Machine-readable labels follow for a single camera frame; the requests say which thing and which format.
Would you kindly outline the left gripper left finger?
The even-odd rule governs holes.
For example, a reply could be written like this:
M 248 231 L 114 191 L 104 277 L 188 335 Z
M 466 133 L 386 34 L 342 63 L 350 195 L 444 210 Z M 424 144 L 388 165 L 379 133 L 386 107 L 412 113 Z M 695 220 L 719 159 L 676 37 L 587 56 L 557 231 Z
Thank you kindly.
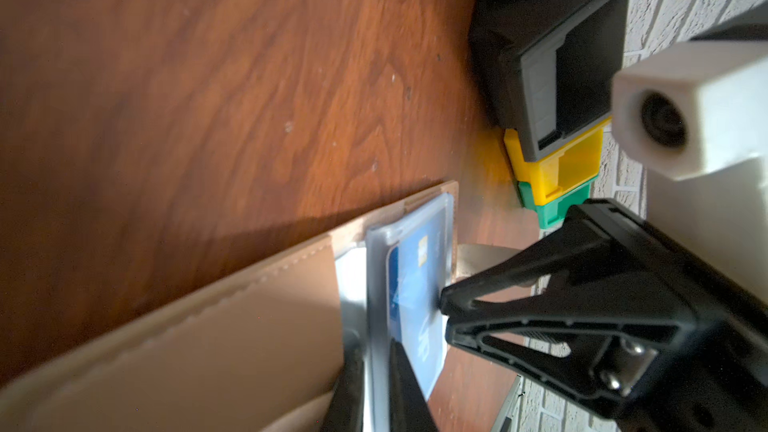
M 358 333 L 349 330 L 343 339 L 344 367 L 320 430 L 361 432 L 365 425 L 365 344 Z

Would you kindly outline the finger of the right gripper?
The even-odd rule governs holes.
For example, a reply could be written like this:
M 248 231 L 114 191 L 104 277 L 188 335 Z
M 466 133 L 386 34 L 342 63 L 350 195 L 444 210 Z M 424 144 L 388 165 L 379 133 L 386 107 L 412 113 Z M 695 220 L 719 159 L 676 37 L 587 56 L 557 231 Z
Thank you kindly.
M 605 419 L 627 420 L 692 337 L 690 321 L 461 314 L 447 342 Z
M 562 227 L 445 288 L 450 318 L 697 318 L 695 258 L 617 202 L 569 209 Z

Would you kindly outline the tan leather card holder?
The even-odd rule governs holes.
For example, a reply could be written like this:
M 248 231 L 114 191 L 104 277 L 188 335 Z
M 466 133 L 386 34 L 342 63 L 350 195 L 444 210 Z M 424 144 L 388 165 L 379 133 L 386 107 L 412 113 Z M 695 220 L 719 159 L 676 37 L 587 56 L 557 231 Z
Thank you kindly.
M 365 213 L 38 367 L 2 389 L 2 429 L 321 431 L 349 330 L 365 344 L 363 431 L 391 431 L 391 247 L 444 218 L 445 287 L 514 254 L 457 243 L 458 191 Z

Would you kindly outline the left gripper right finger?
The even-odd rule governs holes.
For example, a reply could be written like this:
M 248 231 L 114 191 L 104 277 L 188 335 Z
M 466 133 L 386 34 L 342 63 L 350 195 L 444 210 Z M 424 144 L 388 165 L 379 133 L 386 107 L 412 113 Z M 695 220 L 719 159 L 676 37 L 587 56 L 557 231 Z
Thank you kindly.
M 390 340 L 389 424 L 392 432 L 438 432 L 403 345 Z

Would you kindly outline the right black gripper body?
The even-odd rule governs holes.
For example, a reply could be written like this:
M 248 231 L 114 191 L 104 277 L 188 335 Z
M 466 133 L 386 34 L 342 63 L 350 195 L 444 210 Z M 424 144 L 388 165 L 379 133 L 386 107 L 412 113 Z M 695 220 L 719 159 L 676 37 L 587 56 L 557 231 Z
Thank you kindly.
M 623 431 L 764 431 L 767 306 L 740 287 L 631 287 L 623 321 L 673 325 L 635 338 L 659 350 L 617 418 Z

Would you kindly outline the blue credit card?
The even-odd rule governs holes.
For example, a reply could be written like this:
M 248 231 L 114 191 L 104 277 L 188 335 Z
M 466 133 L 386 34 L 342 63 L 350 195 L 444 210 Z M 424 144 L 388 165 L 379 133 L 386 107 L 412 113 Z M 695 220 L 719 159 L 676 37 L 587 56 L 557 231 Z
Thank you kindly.
M 438 307 L 447 261 L 445 219 L 440 216 L 409 231 L 387 257 L 389 332 L 403 345 L 425 398 L 431 396 L 447 354 Z

